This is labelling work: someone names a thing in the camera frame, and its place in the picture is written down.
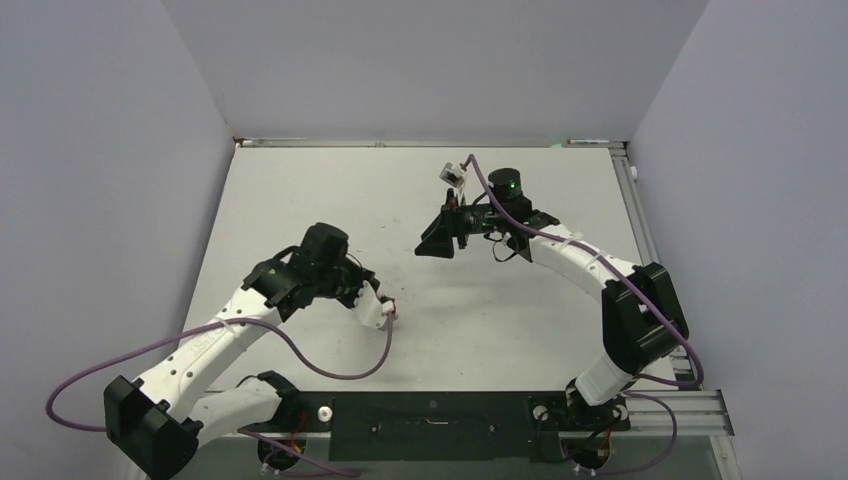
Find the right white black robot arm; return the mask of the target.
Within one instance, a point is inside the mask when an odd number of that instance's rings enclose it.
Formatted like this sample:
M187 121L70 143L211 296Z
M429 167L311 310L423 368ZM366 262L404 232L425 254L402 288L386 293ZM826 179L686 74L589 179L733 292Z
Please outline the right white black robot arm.
M593 426L604 416L606 403L687 339L688 326L667 270L658 263L622 260L582 241L533 206L518 170L492 171L481 198L472 203L464 196L464 167L448 163L440 178L449 186L446 198L421 234L415 255L451 259L472 236L498 234L514 255L556 272L599 303L603 352L565 388L565 414L573 425Z

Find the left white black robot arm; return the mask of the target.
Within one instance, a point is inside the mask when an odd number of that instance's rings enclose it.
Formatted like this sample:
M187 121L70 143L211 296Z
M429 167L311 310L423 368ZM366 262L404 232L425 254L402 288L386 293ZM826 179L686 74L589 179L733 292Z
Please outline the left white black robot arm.
M260 374L210 395L211 383L257 340L316 299L335 300L365 327L390 329L396 302L380 294L375 273L348 256L348 235L316 223L300 244L259 262L230 299L165 360L104 390L105 431L149 479L171 479L197 451L225 434L265 422L289 428L297 401L284 379Z

